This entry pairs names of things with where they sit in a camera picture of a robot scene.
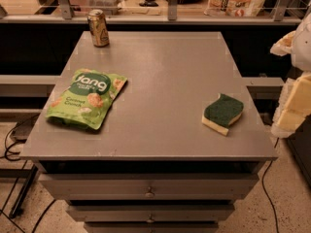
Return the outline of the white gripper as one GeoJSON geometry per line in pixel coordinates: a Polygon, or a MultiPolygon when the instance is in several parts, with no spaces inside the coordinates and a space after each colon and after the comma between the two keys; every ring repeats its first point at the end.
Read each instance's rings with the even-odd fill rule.
{"type": "MultiPolygon", "coordinates": [[[[292,65],[302,71],[311,71],[311,14],[298,26],[278,40],[270,49],[278,56],[291,55],[292,65]]],[[[283,131],[295,132],[311,115],[311,74],[302,74],[296,80],[287,79],[280,95],[275,123],[283,131]]]]}

